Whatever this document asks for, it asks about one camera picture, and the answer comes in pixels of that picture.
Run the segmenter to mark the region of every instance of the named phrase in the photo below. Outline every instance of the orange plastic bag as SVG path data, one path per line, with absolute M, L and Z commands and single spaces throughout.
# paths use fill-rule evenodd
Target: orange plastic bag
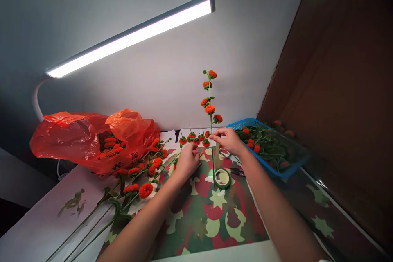
M 113 132 L 127 143 L 118 155 L 98 160 L 100 134 Z M 124 109 L 111 116 L 61 112 L 44 116 L 30 140 L 37 158 L 64 159 L 89 168 L 100 177 L 133 166 L 148 150 L 160 129 L 152 119 Z

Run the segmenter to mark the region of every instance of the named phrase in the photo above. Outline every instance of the tape roll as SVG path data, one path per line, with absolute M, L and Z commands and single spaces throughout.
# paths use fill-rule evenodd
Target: tape roll
M 220 179 L 219 179 L 223 184 L 218 183 L 218 181 L 219 181 L 217 179 L 217 175 L 218 174 L 223 174 L 223 177 L 220 177 Z M 214 184 L 218 188 L 225 189 L 225 188 L 227 188 L 230 185 L 232 179 L 231 179 L 230 174 L 229 174 L 229 172 L 227 170 L 225 170 L 225 169 L 217 169 L 214 172 L 213 181 L 214 181 Z

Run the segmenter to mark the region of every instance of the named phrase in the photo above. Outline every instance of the camouflage fabric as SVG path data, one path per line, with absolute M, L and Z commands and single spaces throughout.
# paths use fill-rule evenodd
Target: camouflage fabric
M 212 148 L 199 148 L 199 151 L 203 151 L 202 165 L 174 202 L 156 238 L 152 260 L 269 239 L 246 179 L 231 174 L 231 186 L 226 190 L 217 189 L 212 183 Z M 215 168 L 239 167 L 236 161 L 229 159 L 215 157 L 214 162 Z M 172 166 L 163 171 L 157 190 L 172 173 Z M 297 171 L 289 179 L 273 181 L 309 227 L 323 238 L 336 261 L 388 261 L 303 171 Z M 133 204 L 129 214 L 135 215 L 143 205 Z M 124 220 L 114 223 L 101 252 L 126 224 Z

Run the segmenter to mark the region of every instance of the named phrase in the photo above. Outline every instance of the crocheted flower stem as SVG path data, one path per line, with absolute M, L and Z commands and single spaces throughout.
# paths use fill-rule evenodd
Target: crocheted flower stem
M 177 156 L 175 156 L 174 158 L 173 158 L 173 160 L 168 164 L 168 165 L 166 165 L 165 167 L 164 167 L 164 169 L 162 169 L 155 177 L 154 177 L 154 179 L 153 180 L 155 180 L 161 173 L 162 173 L 162 171 L 164 171 L 168 166 L 170 166 L 172 163 L 173 163 L 173 161 L 175 161 L 175 159 L 176 158 L 178 158 L 178 155 Z M 136 199 L 138 197 L 138 194 L 136 194 L 125 206 L 124 206 L 124 208 L 121 210 L 121 213 L 123 213 L 125 210 L 127 210 L 128 209 L 128 207 L 131 205 L 131 203 L 132 203 L 132 201 L 134 200 L 134 199 Z M 75 250 L 80 246 L 80 244 L 84 241 L 84 239 L 92 232 L 92 230 L 94 229 L 94 227 L 96 227 L 97 226 L 97 224 L 99 223 L 99 221 L 105 216 L 105 214 L 106 213 L 108 213 L 108 211 L 109 211 L 109 209 L 111 208 L 111 207 L 109 207 L 108 208 L 108 210 L 104 213 L 104 215 L 97 221 L 97 223 L 93 226 L 93 228 L 92 229 L 90 229 L 90 231 L 88 232 L 88 234 L 83 238 L 83 240 L 81 240 L 81 242 L 77 245 L 77 247 L 72 251 L 72 253 L 64 260 L 64 261 L 67 261 L 67 259 L 75 252 Z M 101 233 L 103 233 L 103 231 L 105 230 L 105 229 L 107 229 L 112 223 L 114 222 L 114 219 L 112 219 L 111 221 L 109 221 L 108 222 L 108 224 L 106 224 L 105 226 L 104 226 L 104 228 L 102 229 L 102 230 L 100 230 L 98 233 L 97 233 L 97 235 L 70 261 L 70 262 L 73 262 L 93 241 L 95 241 L 95 239 L 97 239 L 97 237 L 101 234 Z

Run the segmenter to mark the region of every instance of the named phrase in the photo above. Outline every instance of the orange crocheted flower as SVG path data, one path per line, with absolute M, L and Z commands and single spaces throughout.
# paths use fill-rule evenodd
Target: orange crocheted flower
M 157 146 L 150 145 L 150 150 L 151 150 L 153 153 L 156 153 L 156 152 L 158 152 L 159 148 L 158 148 Z
M 114 149 L 112 149 L 112 152 L 114 152 L 114 153 L 118 153 L 118 152 L 121 152 L 121 151 L 123 151 L 124 150 L 124 148 L 122 148 L 122 147 L 118 147 L 118 148 L 114 148 Z
M 207 107 L 205 107 L 205 113 L 207 113 L 207 114 L 214 113 L 215 110 L 216 109 L 214 108 L 214 106 L 207 106 Z
M 203 88 L 209 90 L 209 81 L 203 82 Z
M 212 76 L 214 79 L 217 78 L 217 74 L 212 70 L 209 71 L 209 75 Z
M 133 184 L 130 186 L 127 186 L 124 188 L 123 192 L 124 194 L 128 194 L 129 192 L 133 192 L 139 189 L 139 185 L 138 184 Z
M 213 119 L 216 124 L 222 123 L 222 116 L 219 114 L 214 115 Z
M 202 102 L 201 102 L 201 106 L 205 106 L 208 102 L 209 102 L 209 101 L 208 101 L 206 98 L 204 98 L 204 99 L 202 100 Z
M 104 144 L 104 147 L 111 147 L 111 146 L 114 146 L 114 145 L 115 145 L 114 142 L 107 142 L 107 143 Z
M 106 138 L 104 141 L 105 141 L 105 142 L 116 142 L 117 139 L 114 138 L 114 137 L 108 137 L 108 138 Z
M 187 138 L 185 138 L 184 136 L 183 136 L 183 137 L 180 137 L 179 143 L 180 143 L 180 144 L 186 144 L 186 143 L 187 143 Z
M 151 146 L 157 146 L 158 143 L 160 143 L 160 139 L 156 138 L 156 139 L 153 140 Z
M 145 183 L 139 189 L 139 197 L 141 199 L 147 198 L 153 192 L 153 185 L 150 182 Z
M 165 159 L 167 156 L 168 156 L 168 151 L 164 149 L 164 154 L 160 158 Z
M 132 168 L 128 171 L 128 175 L 132 175 L 132 174 L 138 174 L 140 172 L 139 168 Z
M 150 168 L 149 168 L 149 175 L 152 177 L 155 172 L 156 172 L 156 169 L 154 169 L 153 166 L 150 166 Z
M 255 146 L 254 146 L 254 152 L 255 152 L 256 154 L 259 154 L 259 153 L 261 152 L 261 146 L 260 146 L 260 145 L 255 145 Z
M 284 134 L 285 135 L 288 135 L 288 136 L 290 136 L 290 137 L 295 137 L 295 133 L 292 131 L 292 130 L 286 130 L 285 132 L 284 132 Z
M 155 170 L 155 169 L 158 169 L 158 167 L 160 167 L 162 163 L 163 163 L 163 161 L 162 161 L 161 158 L 156 158 L 156 159 L 153 161 L 153 164 L 151 165 L 151 167 L 152 167 L 154 170 Z
M 281 121 L 280 120 L 274 121 L 273 124 L 275 124 L 278 127 L 281 127 Z

